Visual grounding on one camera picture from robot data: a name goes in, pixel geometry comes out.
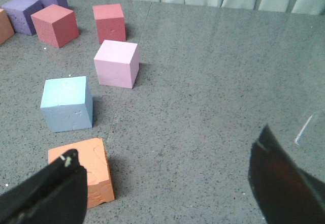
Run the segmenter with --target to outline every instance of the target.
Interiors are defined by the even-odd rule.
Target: speckled gray surface
[[[77,39],[58,49],[16,34],[0,46],[0,194],[44,167],[49,148],[100,137],[117,199],[84,223],[265,223],[247,171],[266,123],[325,181],[324,16],[68,1]],[[122,4],[127,41],[140,44],[132,90],[98,85],[92,6],[105,3]],[[89,79],[94,126],[52,133],[44,82],[69,75]]]

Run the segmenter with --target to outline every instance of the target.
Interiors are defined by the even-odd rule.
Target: pink cube
[[[99,43],[104,40],[125,41],[125,22],[121,4],[93,6]]]
[[[52,4],[31,15],[41,41],[62,47],[79,36],[74,11]]]
[[[140,63],[138,44],[104,40],[94,61],[99,84],[133,88]]]
[[[4,43],[12,35],[14,35],[14,29],[11,26],[6,11],[0,9],[0,44]]]

